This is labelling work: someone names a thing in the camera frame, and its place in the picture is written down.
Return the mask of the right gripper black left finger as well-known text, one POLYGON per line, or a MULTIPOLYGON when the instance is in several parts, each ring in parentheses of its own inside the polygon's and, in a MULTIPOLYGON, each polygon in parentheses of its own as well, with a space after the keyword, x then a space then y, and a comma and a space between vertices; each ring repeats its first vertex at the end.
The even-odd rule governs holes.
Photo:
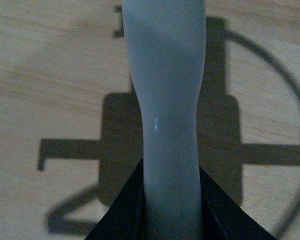
POLYGON ((107 213, 87 235, 87 240, 144 239, 143 166, 140 160, 107 213))

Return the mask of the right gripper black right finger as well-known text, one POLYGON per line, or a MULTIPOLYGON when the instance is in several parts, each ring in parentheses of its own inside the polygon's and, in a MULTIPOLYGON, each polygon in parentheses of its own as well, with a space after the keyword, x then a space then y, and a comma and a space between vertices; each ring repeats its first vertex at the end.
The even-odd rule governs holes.
POLYGON ((202 168, 199 172, 205 240, 275 239, 245 213, 202 168))

